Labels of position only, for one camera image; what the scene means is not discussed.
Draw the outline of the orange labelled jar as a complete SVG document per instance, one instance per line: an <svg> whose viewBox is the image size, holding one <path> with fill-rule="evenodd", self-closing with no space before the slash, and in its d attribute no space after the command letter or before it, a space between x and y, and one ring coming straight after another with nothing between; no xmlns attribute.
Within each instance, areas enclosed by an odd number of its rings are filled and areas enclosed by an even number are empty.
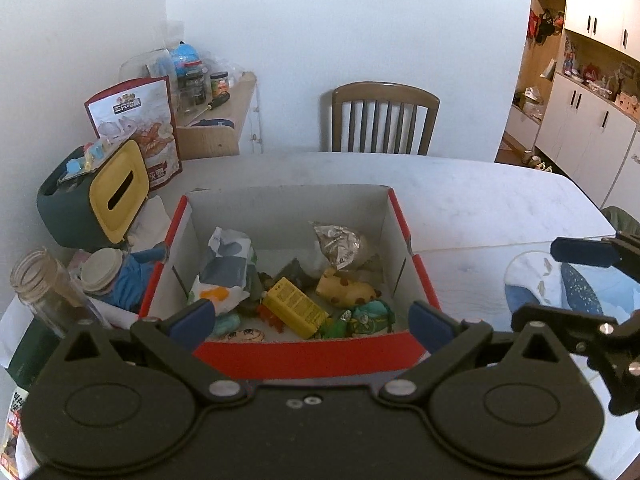
<svg viewBox="0 0 640 480"><path fill-rule="evenodd" d="M212 98L216 99L229 92L229 74L227 72L213 72L209 76Z"/></svg>

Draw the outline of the red and white cardboard box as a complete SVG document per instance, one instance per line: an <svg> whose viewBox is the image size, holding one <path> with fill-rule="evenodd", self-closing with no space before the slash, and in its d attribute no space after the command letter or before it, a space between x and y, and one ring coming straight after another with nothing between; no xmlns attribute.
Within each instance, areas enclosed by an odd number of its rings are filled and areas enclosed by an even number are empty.
<svg viewBox="0 0 640 480"><path fill-rule="evenodd" d="M333 266L320 252L312 222L348 226L367 237L373 257L357 270L337 272L382 292L378 300L395 312L393 333L321 339L318 330L303 339L285 324L279 334L259 318L258 304L280 278L291 281L329 318L346 310L316 294L323 271ZM169 318L190 304L189 292L217 226L245 233L256 263L250 268L250 298L232 310L241 318L240 327L220 339L208 336L195 350L201 361L233 378L320 379L398 372L424 357L409 333L408 311L416 300L434 304L437 298L392 188L329 184L183 194L165 238L168 259L154 269L142 316Z"/></svg>

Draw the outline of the orange red small toy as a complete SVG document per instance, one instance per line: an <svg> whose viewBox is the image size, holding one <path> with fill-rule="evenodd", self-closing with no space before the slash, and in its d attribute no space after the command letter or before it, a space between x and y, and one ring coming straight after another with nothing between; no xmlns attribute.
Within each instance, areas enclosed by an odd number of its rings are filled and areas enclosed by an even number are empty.
<svg viewBox="0 0 640 480"><path fill-rule="evenodd" d="M256 312L262 322L267 323L270 327L274 328L279 334L283 333L284 323L277 317L269 308L264 304L258 304Z"/></svg>

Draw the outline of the white wooden side cabinet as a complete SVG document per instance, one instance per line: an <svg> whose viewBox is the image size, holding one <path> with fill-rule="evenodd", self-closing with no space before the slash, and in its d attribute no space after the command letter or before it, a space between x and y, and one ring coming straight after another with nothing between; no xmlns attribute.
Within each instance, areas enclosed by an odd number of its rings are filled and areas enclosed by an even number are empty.
<svg viewBox="0 0 640 480"><path fill-rule="evenodd" d="M229 90L230 99L210 110L206 104L177 118L176 136L182 160L241 154L242 134L257 106L257 77L244 72Z"/></svg>

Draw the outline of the white kitchen cabinets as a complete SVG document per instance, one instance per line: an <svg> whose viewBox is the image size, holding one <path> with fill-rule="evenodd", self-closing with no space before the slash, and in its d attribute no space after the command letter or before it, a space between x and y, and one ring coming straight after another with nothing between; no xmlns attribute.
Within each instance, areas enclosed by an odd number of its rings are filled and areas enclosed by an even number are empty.
<svg viewBox="0 0 640 480"><path fill-rule="evenodd" d="M598 206L639 122L639 0L565 0L563 45L536 148Z"/></svg>

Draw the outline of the yellow small carton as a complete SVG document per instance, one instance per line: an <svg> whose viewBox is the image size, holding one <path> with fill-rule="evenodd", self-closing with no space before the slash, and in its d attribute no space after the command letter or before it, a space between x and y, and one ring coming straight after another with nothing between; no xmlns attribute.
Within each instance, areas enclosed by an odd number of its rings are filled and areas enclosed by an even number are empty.
<svg viewBox="0 0 640 480"><path fill-rule="evenodd" d="M329 313L287 278L280 278L262 303L299 338L309 339L320 330Z"/></svg>

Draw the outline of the teal small ball toy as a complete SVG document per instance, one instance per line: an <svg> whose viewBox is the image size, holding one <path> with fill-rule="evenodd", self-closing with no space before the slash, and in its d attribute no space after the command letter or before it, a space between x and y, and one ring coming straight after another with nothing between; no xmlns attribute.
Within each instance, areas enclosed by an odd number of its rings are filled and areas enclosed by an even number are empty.
<svg viewBox="0 0 640 480"><path fill-rule="evenodd" d="M237 330L241 325L240 316L232 311L216 317L215 327L209 335L210 339L220 339Z"/></svg>

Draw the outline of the clear glass jar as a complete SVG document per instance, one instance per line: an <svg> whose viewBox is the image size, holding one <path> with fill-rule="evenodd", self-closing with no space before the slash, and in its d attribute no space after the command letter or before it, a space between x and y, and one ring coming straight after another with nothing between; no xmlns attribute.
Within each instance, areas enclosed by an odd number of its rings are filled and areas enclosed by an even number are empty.
<svg viewBox="0 0 640 480"><path fill-rule="evenodd" d="M21 303L60 338L79 324L112 327L46 248L33 250L17 261L10 283Z"/></svg>

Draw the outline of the black yellow screwdriver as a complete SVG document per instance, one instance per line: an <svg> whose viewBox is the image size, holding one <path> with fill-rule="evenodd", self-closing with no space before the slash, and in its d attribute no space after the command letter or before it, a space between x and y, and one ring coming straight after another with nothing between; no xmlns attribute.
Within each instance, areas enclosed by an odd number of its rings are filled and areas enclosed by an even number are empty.
<svg viewBox="0 0 640 480"><path fill-rule="evenodd" d="M201 110L196 112L192 117L188 119L188 122L195 122L198 118L204 114L216 110L216 108L223 106L230 100L230 92L222 92L213 97Z"/></svg>

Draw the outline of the yellow teal tissue box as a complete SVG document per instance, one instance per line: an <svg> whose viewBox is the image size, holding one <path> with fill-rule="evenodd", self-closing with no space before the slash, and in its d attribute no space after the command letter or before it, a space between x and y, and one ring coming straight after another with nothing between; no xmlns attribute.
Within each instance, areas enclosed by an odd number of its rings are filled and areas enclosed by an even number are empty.
<svg viewBox="0 0 640 480"><path fill-rule="evenodd" d="M61 162L42 182L36 205L49 234L65 248L121 248L148 198L150 181L134 140L120 144L98 169L66 176Z"/></svg>

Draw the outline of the jar with beige lid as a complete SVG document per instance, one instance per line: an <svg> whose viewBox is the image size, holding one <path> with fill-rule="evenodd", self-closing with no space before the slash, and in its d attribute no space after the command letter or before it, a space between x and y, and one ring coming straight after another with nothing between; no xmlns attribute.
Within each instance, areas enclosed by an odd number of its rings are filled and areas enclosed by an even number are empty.
<svg viewBox="0 0 640 480"><path fill-rule="evenodd" d="M94 252L80 266L82 289L90 294L106 294L113 288L123 263L124 253L120 249L102 248Z"/></svg>

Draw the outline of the dark glass jar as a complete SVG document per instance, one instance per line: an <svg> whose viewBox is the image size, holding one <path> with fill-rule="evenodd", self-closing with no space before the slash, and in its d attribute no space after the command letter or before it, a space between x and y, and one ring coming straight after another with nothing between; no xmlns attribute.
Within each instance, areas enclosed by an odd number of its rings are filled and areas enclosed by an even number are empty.
<svg viewBox="0 0 640 480"><path fill-rule="evenodd" d="M185 72L178 78L180 107L189 113L206 101L205 75L201 70Z"/></svg>

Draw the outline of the yellow spotted plush toy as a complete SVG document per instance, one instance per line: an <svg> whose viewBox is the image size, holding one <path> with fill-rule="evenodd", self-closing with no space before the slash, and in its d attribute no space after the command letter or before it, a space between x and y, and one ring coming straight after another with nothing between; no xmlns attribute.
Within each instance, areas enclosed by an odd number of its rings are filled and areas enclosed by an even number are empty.
<svg viewBox="0 0 640 480"><path fill-rule="evenodd" d="M382 292L366 282L354 281L327 268L316 286L316 294L334 308L352 309L382 297Z"/></svg>

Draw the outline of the blue round toy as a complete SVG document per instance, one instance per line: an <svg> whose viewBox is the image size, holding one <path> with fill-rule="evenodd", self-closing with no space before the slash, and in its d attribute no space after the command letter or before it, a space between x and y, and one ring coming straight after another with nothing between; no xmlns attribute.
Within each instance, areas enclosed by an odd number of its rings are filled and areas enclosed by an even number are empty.
<svg viewBox="0 0 640 480"><path fill-rule="evenodd" d="M177 47L172 48L169 53L178 77L184 76L186 73L186 66L189 63L195 63L201 59L198 51L185 42L180 42L180 44L178 44Z"/></svg>

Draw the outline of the brown wooden chair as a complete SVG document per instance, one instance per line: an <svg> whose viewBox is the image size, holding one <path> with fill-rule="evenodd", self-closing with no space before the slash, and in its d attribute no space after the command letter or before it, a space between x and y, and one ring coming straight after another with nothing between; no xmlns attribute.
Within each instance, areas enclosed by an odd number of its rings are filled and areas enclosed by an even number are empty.
<svg viewBox="0 0 640 480"><path fill-rule="evenodd" d="M425 155L439 107L438 96L408 84L343 84L331 94L331 150Z"/></svg>

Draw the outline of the silver foil snack bag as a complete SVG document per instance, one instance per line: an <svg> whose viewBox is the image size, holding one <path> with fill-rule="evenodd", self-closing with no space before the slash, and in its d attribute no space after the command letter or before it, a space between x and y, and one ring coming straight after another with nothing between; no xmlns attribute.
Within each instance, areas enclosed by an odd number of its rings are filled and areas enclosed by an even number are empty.
<svg viewBox="0 0 640 480"><path fill-rule="evenodd" d="M374 255L367 237L348 226L312 222L320 252L336 270L357 270Z"/></svg>

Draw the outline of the red white snack bag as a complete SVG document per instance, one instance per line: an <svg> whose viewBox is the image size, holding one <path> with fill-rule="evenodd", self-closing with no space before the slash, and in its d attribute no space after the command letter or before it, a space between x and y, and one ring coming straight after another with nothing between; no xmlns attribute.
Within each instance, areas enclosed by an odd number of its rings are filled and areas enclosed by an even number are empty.
<svg viewBox="0 0 640 480"><path fill-rule="evenodd" d="M169 78L141 77L107 88L85 102L96 136L111 142L134 140L140 148L150 189L181 172Z"/></svg>

